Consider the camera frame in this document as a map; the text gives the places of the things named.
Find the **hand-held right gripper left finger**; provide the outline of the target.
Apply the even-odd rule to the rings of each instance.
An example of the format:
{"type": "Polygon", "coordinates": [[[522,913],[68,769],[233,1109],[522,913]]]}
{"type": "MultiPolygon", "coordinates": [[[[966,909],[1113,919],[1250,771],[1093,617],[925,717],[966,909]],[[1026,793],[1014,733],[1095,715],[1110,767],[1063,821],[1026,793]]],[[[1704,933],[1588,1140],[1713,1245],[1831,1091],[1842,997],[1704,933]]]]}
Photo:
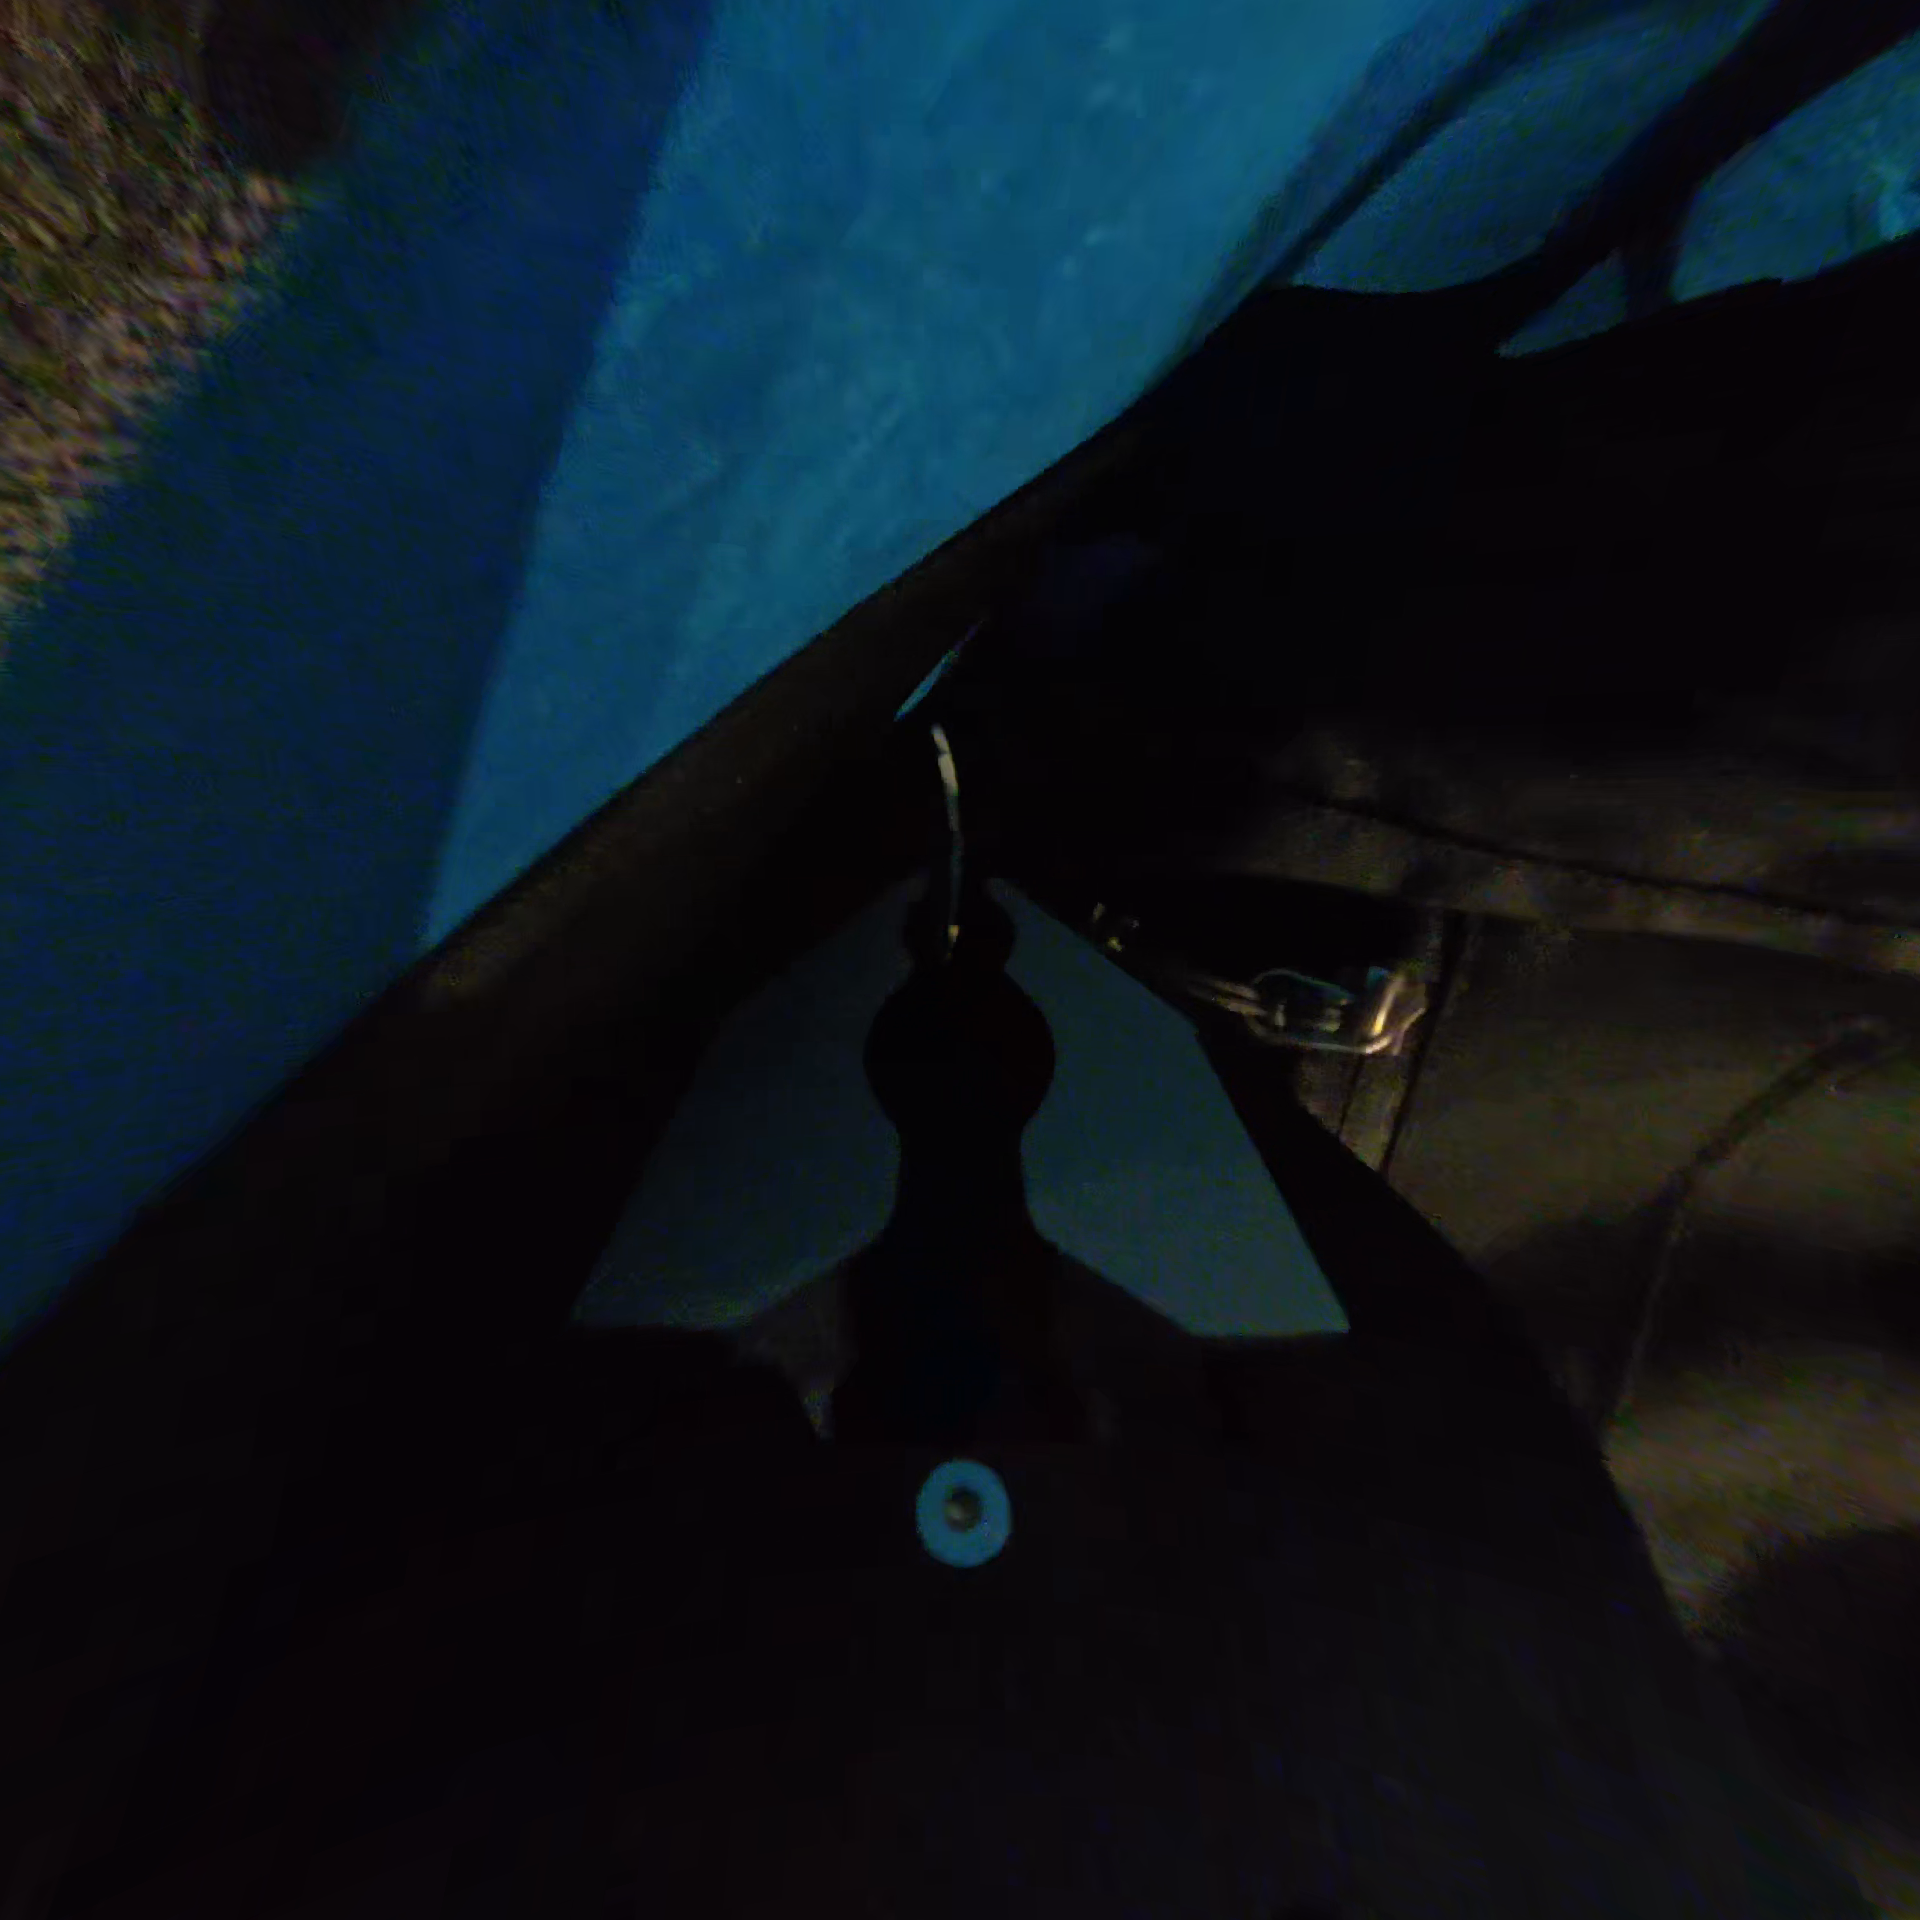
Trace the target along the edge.
{"type": "Polygon", "coordinates": [[[854,1434],[962,1432],[962,923],[854,913],[729,1016],[569,1329],[741,1339],[854,1434]]]}

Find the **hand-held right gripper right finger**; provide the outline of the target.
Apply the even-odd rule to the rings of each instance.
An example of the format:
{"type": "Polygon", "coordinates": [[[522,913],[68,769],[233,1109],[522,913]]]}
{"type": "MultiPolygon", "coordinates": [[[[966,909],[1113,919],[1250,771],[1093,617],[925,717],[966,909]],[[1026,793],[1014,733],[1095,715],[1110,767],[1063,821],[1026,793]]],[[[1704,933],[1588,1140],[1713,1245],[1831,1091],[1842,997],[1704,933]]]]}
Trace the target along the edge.
{"type": "Polygon", "coordinates": [[[969,1339],[1021,1428],[1205,1432],[1214,1355],[1351,1331],[1185,1019],[989,884],[965,992],[969,1339]]]}

